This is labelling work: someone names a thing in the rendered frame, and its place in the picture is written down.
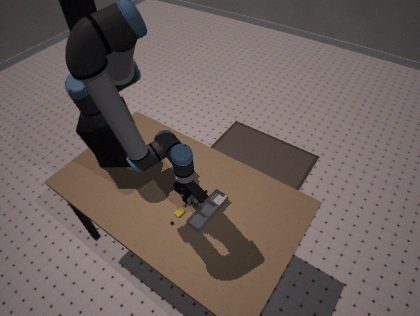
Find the yellow square pad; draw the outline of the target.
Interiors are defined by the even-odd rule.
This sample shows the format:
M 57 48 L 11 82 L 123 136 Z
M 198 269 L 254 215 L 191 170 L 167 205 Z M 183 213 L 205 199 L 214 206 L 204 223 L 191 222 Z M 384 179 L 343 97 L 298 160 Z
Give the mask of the yellow square pad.
M 185 210 L 183 210 L 181 207 L 178 209 L 178 210 L 176 210 L 175 212 L 174 212 L 174 215 L 176 215 L 178 218 L 181 216 L 181 215 L 183 215 L 185 213 Z

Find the grey rack of bins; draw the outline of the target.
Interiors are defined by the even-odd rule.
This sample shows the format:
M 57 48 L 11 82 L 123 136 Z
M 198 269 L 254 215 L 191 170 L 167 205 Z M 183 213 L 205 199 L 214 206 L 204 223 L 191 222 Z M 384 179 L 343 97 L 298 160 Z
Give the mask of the grey rack of bins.
M 216 188 L 186 220 L 187 225 L 200 233 L 227 201 L 228 195 Z

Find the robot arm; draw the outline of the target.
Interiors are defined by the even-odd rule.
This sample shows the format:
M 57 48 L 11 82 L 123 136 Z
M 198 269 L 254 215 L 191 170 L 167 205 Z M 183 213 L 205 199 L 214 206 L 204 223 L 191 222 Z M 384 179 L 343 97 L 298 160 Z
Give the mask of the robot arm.
M 67 39 L 65 58 L 70 74 L 65 89 L 86 126 L 110 126 L 137 174 L 167 157 L 176 181 L 192 181 L 184 187 L 203 203 L 208 195 L 193 180 L 191 148 L 169 130 L 158 132 L 146 145 L 119 94 L 132 79 L 130 85 L 141 78 L 133 55 L 137 39 L 146 34 L 143 18 L 131 0 L 118 0 L 80 19 Z

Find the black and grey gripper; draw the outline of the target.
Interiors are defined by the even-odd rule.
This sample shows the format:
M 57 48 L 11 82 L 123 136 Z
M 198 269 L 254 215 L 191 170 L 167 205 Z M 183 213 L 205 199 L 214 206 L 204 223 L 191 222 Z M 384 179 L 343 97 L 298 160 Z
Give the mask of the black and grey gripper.
M 182 183 L 179 183 L 179 182 L 176 183 L 176 182 L 173 184 L 174 185 L 174 190 L 177 193 L 179 193 L 180 195 L 182 194 L 181 195 L 181 198 L 183 197 L 182 200 L 187 205 L 191 206 L 195 201 L 195 197 L 184 187 L 186 184 L 189 184 L 189 183 L 182 184 Z M 190 199 L 191 199 L 191 202 L 190 202 Z

